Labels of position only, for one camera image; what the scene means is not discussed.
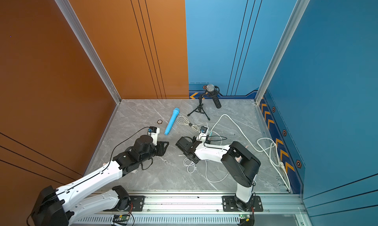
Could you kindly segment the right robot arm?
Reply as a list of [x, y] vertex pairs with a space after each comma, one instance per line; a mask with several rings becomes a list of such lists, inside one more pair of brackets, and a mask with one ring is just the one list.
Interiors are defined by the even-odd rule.
[[183, 154], [197, 164], [199, 161], [213, 161], [224, 165], [229, 175], [237, 182], [234, 196], [239, 210], [251, 211], [253, 207], [253, 188], [261, 166], [260, 160], [241, 143], [234, 141], [230, 145], [213, 145], [204, 141], [189, 140], [181, 137], [176, 146]]

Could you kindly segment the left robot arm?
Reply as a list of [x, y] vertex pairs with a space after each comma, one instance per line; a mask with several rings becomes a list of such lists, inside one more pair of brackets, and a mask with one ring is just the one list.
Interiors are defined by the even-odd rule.
[[115, 186], [98, 196], [91, 194], [137, 170], [143, 162], [163, 156], [168, 146], [169, 142], [159, 141], [157, 134], [142, 135], [133, 146], [98, 170], [56, 189], [44, 188], [29, 218], [36, 226], [70, 226], [103, 210], [131, 210], [131, 198], [122, 186]]

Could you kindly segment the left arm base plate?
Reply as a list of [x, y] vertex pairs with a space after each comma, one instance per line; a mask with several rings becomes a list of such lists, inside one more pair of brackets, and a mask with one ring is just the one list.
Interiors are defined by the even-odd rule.
[[126, 200], [122, 200], [121, 203], [118, 203], [114, 208], [104, 210], [104, 212], [111, 212], [111, 211], [126, 211], [126, 212], [141, 212], [143, 210], [145, 203], [145, 196], [144, 195], [131, 195]]

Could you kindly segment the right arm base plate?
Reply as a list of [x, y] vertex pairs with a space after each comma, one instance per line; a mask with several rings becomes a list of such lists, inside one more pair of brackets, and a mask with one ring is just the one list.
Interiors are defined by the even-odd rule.
[[222, 206], [224, 212], [263, 212], [263, 205], [260, 196], [253, 195], [245, 203], [234, 196], [222, 196]]

